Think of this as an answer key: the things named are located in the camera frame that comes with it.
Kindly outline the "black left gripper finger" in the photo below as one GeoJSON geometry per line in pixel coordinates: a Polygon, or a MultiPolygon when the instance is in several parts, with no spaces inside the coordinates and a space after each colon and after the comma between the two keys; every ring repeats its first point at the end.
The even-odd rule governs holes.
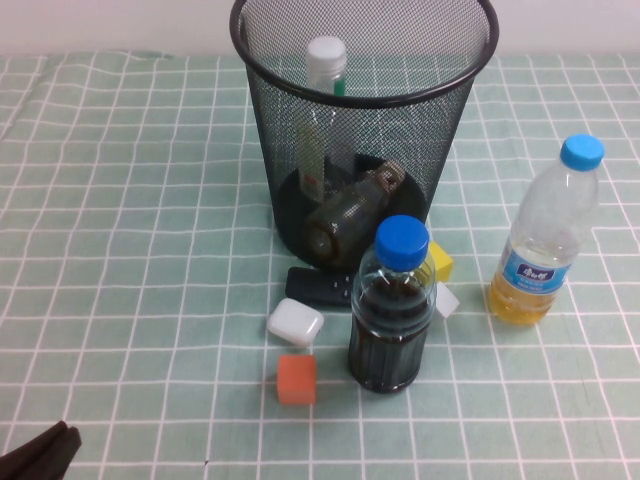
{"type": "Polygon", "coordinates": [[[34,439],[3,455],[1,457],[1,472],[20,473],[31,462],[39,459],[67,430],[67,424],[64,421],[59,421],[34,439]]]}
{"type": "Polygon", "coordinates": [[[52,446],[20,473],[2,473],[2,479],[63,479],[82,444],[77,428],[69,427],[52,446]]]}

